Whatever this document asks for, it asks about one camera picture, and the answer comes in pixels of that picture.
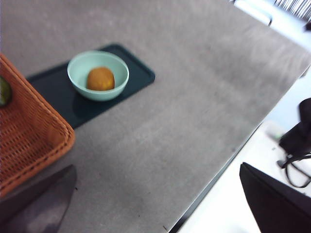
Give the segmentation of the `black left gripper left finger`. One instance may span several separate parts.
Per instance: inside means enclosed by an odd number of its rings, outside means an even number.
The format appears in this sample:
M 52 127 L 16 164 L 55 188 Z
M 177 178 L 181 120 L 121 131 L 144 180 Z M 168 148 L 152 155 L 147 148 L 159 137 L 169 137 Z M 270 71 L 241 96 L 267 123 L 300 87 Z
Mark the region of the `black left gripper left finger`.
M 70 205 L 77 180 L 69 165 L 0 202 L 2 233 L 56 233 Z

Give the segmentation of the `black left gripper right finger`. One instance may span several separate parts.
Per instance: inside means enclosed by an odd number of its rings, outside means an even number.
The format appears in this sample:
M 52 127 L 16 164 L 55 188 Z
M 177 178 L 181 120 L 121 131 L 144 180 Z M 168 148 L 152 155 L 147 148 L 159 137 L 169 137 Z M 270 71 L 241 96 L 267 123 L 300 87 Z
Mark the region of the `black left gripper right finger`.
M 240 166 L 242 188 L 262 233 L 309 233 L 311 198 L 248 163 Z

